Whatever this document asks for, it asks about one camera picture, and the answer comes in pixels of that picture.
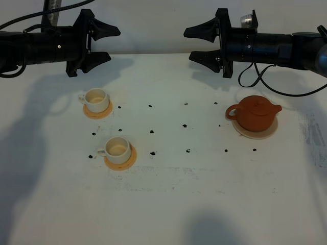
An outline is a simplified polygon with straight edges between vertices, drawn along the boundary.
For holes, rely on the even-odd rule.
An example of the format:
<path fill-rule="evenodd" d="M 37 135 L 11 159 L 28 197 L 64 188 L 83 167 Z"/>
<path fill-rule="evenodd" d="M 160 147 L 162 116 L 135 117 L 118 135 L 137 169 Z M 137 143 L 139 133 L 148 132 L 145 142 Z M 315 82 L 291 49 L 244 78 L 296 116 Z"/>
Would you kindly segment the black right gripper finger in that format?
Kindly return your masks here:
<path fill-rule="evenodd" d="M 220 72 L 220 50 L 201 52 L 193 51 L 189 60 L 201 64 L 215 73 Z"/>
<path fill-rule="evenodd" d="M 216 31 L 217 23 L 218 20 L 216 18 L 213 18 L 212 20 L 209 20 L 200 25 L 186 28 L 183 36 L 186 38 L 202 39 L 214 43 L 218 35 Z"/>

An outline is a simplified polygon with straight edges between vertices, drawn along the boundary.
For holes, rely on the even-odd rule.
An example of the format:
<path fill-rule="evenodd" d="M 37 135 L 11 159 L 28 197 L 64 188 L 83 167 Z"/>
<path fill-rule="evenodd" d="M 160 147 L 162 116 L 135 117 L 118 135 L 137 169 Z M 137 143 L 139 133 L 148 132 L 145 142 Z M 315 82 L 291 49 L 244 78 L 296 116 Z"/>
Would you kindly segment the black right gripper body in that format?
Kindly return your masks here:
<path fill-rule="evenodd" d="M 219 8 L 216 12 L 220 40 L 220 61 L 223 67 L 223 77 L 231 78 L 233 62 L 250 62 L 254 34 L 241 33 L 240 28 L 233 28 L 230 23 L 228 9 Z"/>

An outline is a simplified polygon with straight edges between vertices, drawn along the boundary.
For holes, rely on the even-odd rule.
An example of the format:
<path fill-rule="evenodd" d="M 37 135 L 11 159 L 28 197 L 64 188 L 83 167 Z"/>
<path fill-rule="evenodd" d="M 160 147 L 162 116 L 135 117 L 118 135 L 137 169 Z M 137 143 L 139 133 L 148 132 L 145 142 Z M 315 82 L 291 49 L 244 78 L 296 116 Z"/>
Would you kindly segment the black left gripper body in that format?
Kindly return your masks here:
<path fill-rule="evenodd" d="M 88 34 L 94 14 L 90 9 L 82 9 L 74 25 L 62 27 L 56 39 L 56 62 L 66 62 L 66 73 L 69 77 L 76 77 L 77 70 L 86 72 L 88 58 L 90 58 L 90 44 Z"/>

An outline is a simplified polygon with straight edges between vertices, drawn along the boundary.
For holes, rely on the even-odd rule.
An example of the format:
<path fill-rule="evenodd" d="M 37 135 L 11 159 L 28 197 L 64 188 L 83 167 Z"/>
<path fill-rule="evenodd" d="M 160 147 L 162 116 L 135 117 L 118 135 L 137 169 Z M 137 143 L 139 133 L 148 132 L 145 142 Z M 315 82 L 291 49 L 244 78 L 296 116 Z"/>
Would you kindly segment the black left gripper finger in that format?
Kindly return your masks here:
<path fill-rule="evenodd" d="M 81 64 L 81 70 L 86 74 L 93 68 L 111 60 L 107 52 L 94 52 L 87 54 Z"/>
<path fill-rule="evenodd" d="M 91 31 L 92 31 L 91 36 L 94 41 L 97 41 L 97 40 L 105 38 L 105 37 L 120 36 L 120 34 L 121 34 L 120 30 L 117 27 L 103 23 L 97 19 L 93 19 L 91 21 L 91 26 L 92 26 L 91 27 Z"/>

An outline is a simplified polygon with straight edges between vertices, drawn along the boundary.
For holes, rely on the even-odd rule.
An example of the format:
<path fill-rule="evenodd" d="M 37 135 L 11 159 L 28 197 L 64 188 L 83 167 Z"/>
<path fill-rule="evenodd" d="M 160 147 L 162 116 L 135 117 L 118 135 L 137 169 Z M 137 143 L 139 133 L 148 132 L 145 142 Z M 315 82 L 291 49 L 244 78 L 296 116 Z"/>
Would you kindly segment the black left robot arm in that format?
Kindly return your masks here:
<path fill-rule="evenodd" d="M 77 70 L 88 73 L 111 60 L 107 52 L 92 52 L 91 42 L 120 36 L 120 30 L 97 19 L 90 9 L 81 10 L 73 26 L 37 24 L 22 32 L 1 32 L 1 78 L 20 76 L 26 66 L 66 62 L 69 77 Z"/>

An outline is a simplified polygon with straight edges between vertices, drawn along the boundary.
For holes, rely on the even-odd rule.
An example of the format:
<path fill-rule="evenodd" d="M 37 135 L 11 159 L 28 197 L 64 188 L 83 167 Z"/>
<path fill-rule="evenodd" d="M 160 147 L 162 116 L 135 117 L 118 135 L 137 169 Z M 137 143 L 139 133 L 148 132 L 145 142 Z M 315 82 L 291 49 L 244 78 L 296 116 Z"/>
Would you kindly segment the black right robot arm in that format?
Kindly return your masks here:
<path fill-rule="evenodd" d="M 186 38 L 214 42 L 219 38 L 219 50 L 191 52 L 189 59 L 206 66 L 213 72 L 223 72 L 231 78 L 234 62 L 272 64 L 298 70 L 310 70 L 326 76 L 326 28 L 319 26 L 317 33 L 293 34 L 258 33 L 256 13 L 241 17 L 241 27 L 231 26 L 228 10 L 219 8 L 210 21 L 187 28 Z"/>

